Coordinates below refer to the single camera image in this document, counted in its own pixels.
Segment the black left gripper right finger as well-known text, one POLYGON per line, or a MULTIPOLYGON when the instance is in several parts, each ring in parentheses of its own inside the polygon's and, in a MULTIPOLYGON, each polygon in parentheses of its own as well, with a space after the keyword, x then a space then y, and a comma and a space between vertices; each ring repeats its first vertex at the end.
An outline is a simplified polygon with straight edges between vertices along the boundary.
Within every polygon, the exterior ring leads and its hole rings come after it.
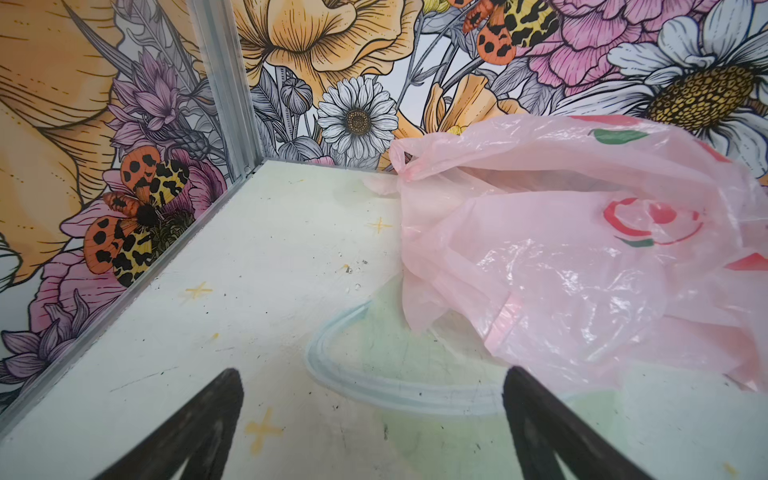
POLYGON ((563 479, 561 463, 578 479, 650 477, 524 368, 507 371, 502 399, 525 479, 563 479))

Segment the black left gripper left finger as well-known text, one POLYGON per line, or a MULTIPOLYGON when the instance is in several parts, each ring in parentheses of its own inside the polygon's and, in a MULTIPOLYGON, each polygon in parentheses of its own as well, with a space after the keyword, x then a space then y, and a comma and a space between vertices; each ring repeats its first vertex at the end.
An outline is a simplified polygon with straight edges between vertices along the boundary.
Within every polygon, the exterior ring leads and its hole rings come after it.
POLYGON ((244 400, 238 370, 228 368, 98 479, 220 479, 244 400))

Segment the left aluminium corner post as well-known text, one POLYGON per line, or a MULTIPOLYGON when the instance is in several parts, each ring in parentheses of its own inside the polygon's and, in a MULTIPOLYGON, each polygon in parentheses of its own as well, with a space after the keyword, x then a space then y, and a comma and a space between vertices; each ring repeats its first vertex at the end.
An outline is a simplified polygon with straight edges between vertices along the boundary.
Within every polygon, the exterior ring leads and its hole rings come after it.
POLYGON ((233 181, 251 174, 263 161, 256 115, 230 1, 187 3, 208 74, 233 181))

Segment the pink plastic bag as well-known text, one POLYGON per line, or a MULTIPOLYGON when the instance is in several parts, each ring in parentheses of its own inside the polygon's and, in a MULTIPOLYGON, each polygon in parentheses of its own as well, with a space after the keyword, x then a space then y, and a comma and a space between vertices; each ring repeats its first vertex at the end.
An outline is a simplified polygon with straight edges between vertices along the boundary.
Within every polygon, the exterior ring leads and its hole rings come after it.
POLYGON ((636 363, 767 389, 767 191, 677 127, 508 115, 395 141, 409 326, 464 316, 549 388, 636 363))

